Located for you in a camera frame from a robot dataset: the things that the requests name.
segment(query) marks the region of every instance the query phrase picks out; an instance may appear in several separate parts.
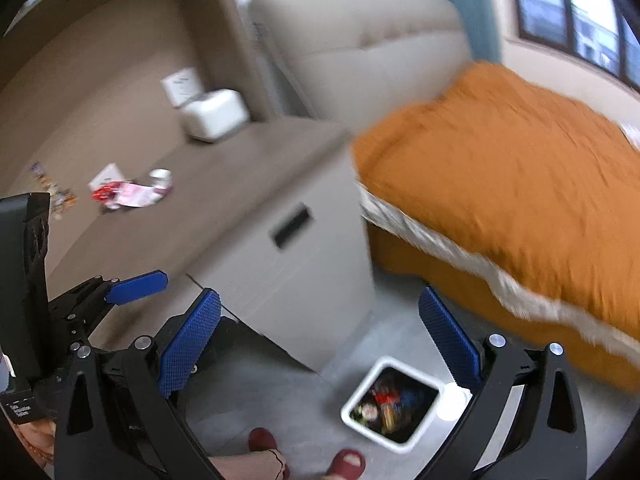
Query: beige wall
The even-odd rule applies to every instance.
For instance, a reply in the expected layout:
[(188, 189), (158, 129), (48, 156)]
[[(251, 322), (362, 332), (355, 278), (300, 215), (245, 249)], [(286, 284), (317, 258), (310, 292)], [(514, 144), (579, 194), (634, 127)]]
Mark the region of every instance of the beige wall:
[(640, 126), (640, 94), (587, 62), (518, 38), (515, 0), (494, 0), (502, 62), (532, 83), (580, 99), (608, 118)]
[(87, 183), (106, 164), (135, 178), (184, 142), (160, 80), (193, 64), (176, 0), (111, 0), (0, 92), (0, 194), (40, 191), (29, 171), (38, 160), (79, 199), (50, 221), (49, 272), (100, 214)]

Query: tissue box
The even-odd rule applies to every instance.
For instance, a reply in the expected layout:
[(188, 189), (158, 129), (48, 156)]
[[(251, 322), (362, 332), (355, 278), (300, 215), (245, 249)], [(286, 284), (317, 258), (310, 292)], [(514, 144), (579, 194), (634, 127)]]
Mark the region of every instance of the tissue box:
[(195, 139), (215, 142), (249, 120), (244, 101), (235, 90), (217, 90), (180, 109), (182, 124)]

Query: foot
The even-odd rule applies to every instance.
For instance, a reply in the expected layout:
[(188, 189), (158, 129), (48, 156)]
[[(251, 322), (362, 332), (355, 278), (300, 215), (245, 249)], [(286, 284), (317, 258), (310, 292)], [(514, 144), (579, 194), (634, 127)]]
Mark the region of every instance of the foot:
[(255, 428), (249, 433), (249, 441), (247, 442), (249, 451), (268, 451), (270, 449), (278, 449), (275, 437), (271, 431), (264, 428)]
[(364, 455), (354, 449), (343, 449), (331, 462), (325, 480), (358, 480), (364, 473), (367, 461)]

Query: silver bolt head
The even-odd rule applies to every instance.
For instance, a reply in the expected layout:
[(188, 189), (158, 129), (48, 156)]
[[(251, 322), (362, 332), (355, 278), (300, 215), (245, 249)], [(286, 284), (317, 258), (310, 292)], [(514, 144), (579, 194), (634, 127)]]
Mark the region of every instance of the silver bolt head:
[(87, 345), (83, 345), (78, 350), (78, 357), (81, 359), (84, 359), (85, 357), (88, 357), (90, 353), (91, 353), (91, 347)]
[(562, 353), (564, 352), (564, 348), (562, 348), (562, 345), (559, 343), (551, 343), (549, 345), (549, 350), (551, 350), (552, 354), (556, 355), (562, 355)]
[(489, 336), (489, 343), (491, 343), (496, 348), (502, 348), (507, 344), (507, 340), (500, 334), (491, 334)]
[(148, 335), (140, 336), (133, 345), (138, 350), (146, 350), (151, 346), (151, 338)]

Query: floor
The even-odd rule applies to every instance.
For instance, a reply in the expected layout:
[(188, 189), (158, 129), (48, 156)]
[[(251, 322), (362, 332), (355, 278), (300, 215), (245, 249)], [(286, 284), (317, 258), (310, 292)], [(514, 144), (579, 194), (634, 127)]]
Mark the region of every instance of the floor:
[[(383, 355), (446, 383), (452, 381), (417, 314), (421, 280), (379, 269), (374, 278), (376, 304), (371, 318), (321, 374), (307, 370), (270, 341), (242, 329), (232, 335), (226, 350), (217, 352), (211, 366), (191, 378), (183, 397), (187, 419), (209, 454), (246, 452), (248, 432), (263, 426), (276, 436), (289, 460), (293, 480), (317, 479), (343, 447), (357, 448), (366, 455), (364, 479), (415, 478), (454, 422), (436, 418), (411, 453), (398, 455), (350, 430), (340, 420), (340, 408)], [(484, 320), (449, 306), (468, 332), (495, 332)], [(625, 433), (640, 406), (640, 396), (628, 396), (585, 376), (577, 379), (586, 420), (590, 476)], [(514, 388), (479, 465), (495, 459), (518, 397)]]

